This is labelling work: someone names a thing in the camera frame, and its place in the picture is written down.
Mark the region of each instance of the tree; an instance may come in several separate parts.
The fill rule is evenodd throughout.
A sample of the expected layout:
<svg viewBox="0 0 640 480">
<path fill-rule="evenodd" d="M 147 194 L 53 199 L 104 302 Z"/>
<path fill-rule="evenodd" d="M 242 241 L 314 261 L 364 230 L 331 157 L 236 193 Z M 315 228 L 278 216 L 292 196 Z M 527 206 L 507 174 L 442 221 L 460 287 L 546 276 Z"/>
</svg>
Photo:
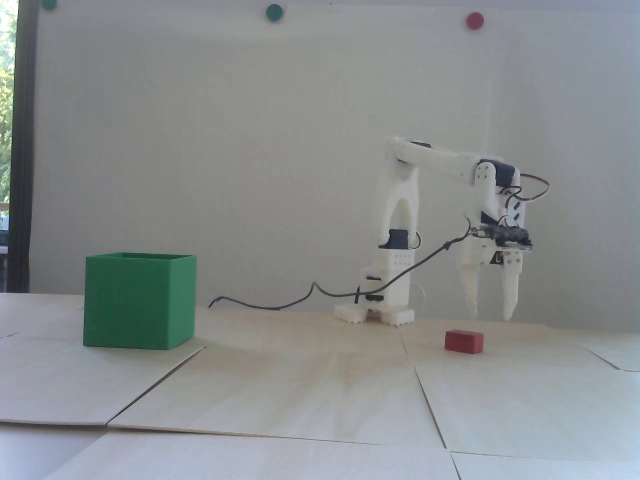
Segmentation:
<svg viewBox="0 0 640 480">
<path fill-rule="evenodd" d="M 0 201 L 9 201 L 18 0 L 0 0 Z"/>
</svg>

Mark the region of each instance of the robotic arm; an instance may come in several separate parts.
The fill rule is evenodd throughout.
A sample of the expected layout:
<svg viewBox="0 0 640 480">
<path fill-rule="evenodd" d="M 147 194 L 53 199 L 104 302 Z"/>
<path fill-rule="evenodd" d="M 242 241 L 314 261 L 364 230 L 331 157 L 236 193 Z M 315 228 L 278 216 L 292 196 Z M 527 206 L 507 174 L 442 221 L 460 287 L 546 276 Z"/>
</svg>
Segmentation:
<svg viewBox="0 0 640 480">
<path fill-rule="evenodd" d="M 465 206 L 464 213 L 474 227 L 459 257 L 467 306 L 475 317 L 479 268 L 497 264 L 502 268 L 503 315 L 505 320 L 510 319 L 518 303 L 522 254 L 531 249 L 524 230 L 525 202 L 541 195 L 533 199 L 518 197 L 522 190 L 520 172 L 502 159 L 451 152 L 428 143 L 402 138 L 386 141 L 374 208 L 374 261 L 362 271 L 360 290 L 376 290 L 413 265 L 413 249 L 418 243 L 418 167 L 434 170 L 473 189 L 473 200 Z M 400 226 L 393 229 L 390 223 L 396 209 Z M 334 313 L 345 321 L 359 322 L 373 310 L 380 313 L 384 323 L 410 323 L 414 314 L 407 307 L 409 286 L 409 275 L 405 275 L 378 294 L 366 295 L 361 303 L 338 305 Z"/>
</svg>

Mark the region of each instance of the wooden board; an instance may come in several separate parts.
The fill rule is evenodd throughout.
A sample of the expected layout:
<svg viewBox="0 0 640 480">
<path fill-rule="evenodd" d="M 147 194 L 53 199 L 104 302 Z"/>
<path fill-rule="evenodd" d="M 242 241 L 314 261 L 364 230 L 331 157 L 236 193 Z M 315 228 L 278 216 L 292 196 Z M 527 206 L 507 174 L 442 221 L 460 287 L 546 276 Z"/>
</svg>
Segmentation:
<svg viewBox="0 0 640 480">
<path fill-rule="evenodd" d="M 0 293 L 0 337 L 82 340 L 84 296 Z"/>
<path fill-rule="evenodd" d="M 255 351 L 404 355 L 397 328 L 380 321 L 347 323 L 328 314 L 198 308 L 196 336 Z"/>
<path fill-rule="evenodd" d="M 461 480 L 637 480 L 637 461 L 566 461 L 453 453 Z"/>
<path fill-rule="evenodd" d="M 106 432 L 106 427 L 0 423 L 0 478 L 41 480 Z"/>
<path fill-rule="evenodd" d="M 442 446 L 404 356 L 209 347 L 110 425 Z"/>
<path fill-rule="evenodd" d="M 168 433 L 108 433 L 47 480 L 457 480 L 443 449 Z"/>
<path fill-rule="evenodd" d="M 566 338 L 589 349 L 615 368 L 640 372 L 640 334 L 558 330 Z"/>
<path fill-rule="evenodd" d="M 0 341 L 0 421 L 104 425 L 202 346 L 84 347 L 67 340 Z"/>
<path fill-rule="evenodd" d="M 445 332 L 453 329 L 483 333 L 484 351 L 468 355 L 445 350 Z M 588 350 L 541 323 L 418 319 L 415 324 L 401 326 L 399 331 L 407 353 L 416 362 L 462 362 L 488 367 L 537 364 L 612 370 Z"/>
<path fill-rule="evenodd" d="M 557 460 L 640 460 L 640 376 L 614 369 L 416 365 L 447 448 Z"/>
</svg>

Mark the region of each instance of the green box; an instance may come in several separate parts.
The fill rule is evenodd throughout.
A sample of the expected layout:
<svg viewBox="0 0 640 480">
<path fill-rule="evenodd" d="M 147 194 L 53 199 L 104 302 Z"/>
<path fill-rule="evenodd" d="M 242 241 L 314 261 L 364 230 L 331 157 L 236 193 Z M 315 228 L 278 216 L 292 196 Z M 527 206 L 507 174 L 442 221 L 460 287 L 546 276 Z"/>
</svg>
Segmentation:
<svg viewBox="0 0 640 480">
<path fill-rule="evenodd" d="M 169 350 L 193 336 L 195 309 L 193 255 L 120 252 L 86 258 L 86 346 Z"/>
</svg>

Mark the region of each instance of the green magnet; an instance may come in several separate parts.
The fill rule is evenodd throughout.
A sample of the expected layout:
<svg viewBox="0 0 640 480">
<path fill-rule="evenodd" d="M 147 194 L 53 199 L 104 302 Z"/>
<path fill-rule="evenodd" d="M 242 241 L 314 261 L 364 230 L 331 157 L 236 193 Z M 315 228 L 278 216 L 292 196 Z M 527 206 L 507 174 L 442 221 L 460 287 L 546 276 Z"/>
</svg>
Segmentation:
<svg viewBox="0 0 640 480">
<path fill-rule="evenodd" d="M 284 16 L 284 9 L 277 3 L 272 3 L 267 7 L 267 18 L 272 22 L 277 22 Z"/>
<path fill-rule="evenodd" d="M 40 4 L 45 10 L 55 10 L 58 6 L 58 0 L 41 0 Z"/>
</svg>

